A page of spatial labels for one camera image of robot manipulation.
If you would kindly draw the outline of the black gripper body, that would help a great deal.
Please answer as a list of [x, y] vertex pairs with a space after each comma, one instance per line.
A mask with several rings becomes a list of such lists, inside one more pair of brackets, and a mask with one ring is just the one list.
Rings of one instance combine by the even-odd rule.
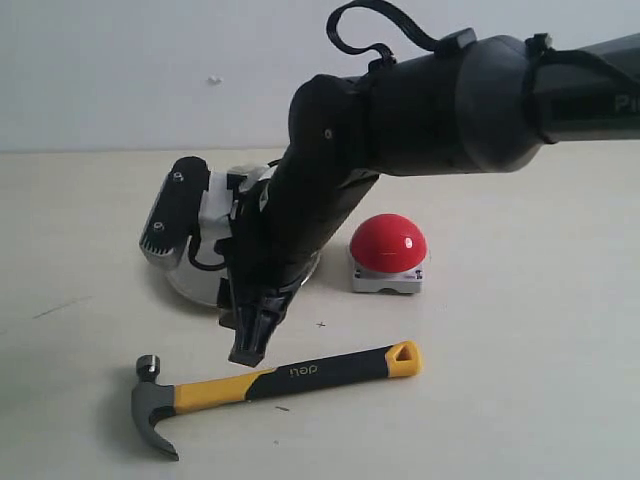
[[268, 296], [284, 310], [318, 253], [345, 221], [343, 174], [229, 174], [231, 237], [219, 242], [230, 305], [255, 310]]

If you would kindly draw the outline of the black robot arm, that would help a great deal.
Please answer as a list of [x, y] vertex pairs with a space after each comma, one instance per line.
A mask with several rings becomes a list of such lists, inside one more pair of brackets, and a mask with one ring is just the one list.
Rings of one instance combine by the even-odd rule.
[[229, 274], [229, 358], [264, 358], [311, 263], [381, 175], [509, 173], [558, 142], [639, 135], [639, 38], [556, 50], [495, 36], [295, 93], [289, 145], [242, 193], [217, 243]]

